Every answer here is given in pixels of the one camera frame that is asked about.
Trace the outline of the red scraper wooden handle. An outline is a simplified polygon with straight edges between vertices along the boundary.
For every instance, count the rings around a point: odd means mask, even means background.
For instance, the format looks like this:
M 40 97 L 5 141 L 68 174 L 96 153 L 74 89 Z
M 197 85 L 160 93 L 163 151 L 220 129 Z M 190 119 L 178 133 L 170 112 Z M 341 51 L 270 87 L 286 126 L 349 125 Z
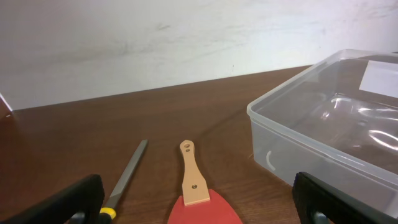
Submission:
M 180 143 L 184 161 L 182 195 L 175 202 L 168 224 L 242 224 L 232 206 L 216 191 L 209 189 L 195 160 L 191 140 Z

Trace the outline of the clear plastic container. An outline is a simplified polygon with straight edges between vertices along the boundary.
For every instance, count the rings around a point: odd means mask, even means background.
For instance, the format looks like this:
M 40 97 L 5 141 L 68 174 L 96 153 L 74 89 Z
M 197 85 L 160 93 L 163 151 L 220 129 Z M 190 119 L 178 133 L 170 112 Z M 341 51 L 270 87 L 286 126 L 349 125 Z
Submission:
M 397 216 L 397 55 L 341 50 L 248 104 L 254 160 Z

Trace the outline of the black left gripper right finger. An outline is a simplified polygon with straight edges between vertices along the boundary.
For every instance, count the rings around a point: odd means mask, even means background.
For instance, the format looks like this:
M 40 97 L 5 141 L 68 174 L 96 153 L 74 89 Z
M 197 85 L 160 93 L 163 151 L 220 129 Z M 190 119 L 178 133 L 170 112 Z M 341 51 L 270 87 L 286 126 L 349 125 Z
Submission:
M 292 196 L 303 224 L 397 224 L 397 219 L 356 200 L 307 172 L 295 176 Z

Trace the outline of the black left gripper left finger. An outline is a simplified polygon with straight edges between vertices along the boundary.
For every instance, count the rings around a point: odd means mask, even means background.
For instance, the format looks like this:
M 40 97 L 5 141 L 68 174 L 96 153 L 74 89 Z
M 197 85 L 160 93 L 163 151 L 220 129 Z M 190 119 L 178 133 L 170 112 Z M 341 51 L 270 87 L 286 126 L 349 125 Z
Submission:
M 91 174 L 1 223 L 65 223 L 77 213 L 82 216 L 75 223 L 98 223 L 103 200 L 102 179 Z

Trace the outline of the metal file yellow black handle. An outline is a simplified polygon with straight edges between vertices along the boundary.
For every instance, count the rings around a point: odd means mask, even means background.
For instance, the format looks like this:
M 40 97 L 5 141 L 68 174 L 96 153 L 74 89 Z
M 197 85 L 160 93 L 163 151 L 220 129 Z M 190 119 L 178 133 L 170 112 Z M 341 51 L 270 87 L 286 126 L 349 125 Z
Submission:
M 130 158 L 126 168 L 124 169 L 122 175 L 120 176 L 117 184 L 115 185 L 111 195 L 109 196 L 108 201 L 101 208 L 98 217 L 99 224 L 111 224 L 112 221 L 116 218 L 117 212 L 116 209 L 118 207 L 119 201 L 137 167 L 139 161 L 147 147 L 148 140 L 142 140 L 138 145 L 137 149 L 134 151 L 134 154 Z

